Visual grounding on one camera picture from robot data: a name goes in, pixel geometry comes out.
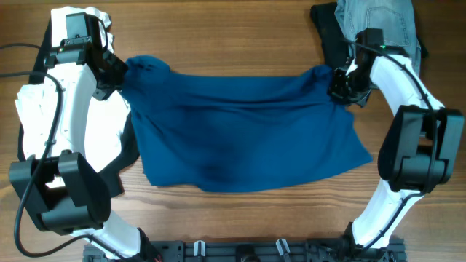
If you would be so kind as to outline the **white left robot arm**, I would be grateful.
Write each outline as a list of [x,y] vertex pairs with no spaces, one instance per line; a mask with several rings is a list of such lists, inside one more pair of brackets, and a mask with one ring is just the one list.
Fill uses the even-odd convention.
[[15,101],[22,158],[9,181],[40,231],[83,239],[107,261],[158,261],[144,232],[111,209],[119,171],[136,149],[130,108],[120,95],[127,66],[115,54],[107,13],[88,7],[51,12],[29,83]]

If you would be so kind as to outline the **blue t-shirt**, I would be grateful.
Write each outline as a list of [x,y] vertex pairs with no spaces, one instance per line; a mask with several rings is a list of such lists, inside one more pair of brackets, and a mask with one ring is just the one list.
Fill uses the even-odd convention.
[[263,191],[372,160],[353,115],[327,95],[325,65],[298,76],[192,76],[138,56],[127,67],[121,94],[153,186]]

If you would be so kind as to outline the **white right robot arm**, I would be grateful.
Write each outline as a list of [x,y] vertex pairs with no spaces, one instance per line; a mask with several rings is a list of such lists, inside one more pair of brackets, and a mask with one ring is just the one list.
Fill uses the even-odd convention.
[[355,57],[336,69],[328,94],[342,105],[364,106],[377,86],[394,115],[379,150],[378,186],[349,227],[356,256],[388,246],[408,210],[449,180],[465,118],[432,96],[404,48],[384,44],[382,30],[366,28],[350,45]]

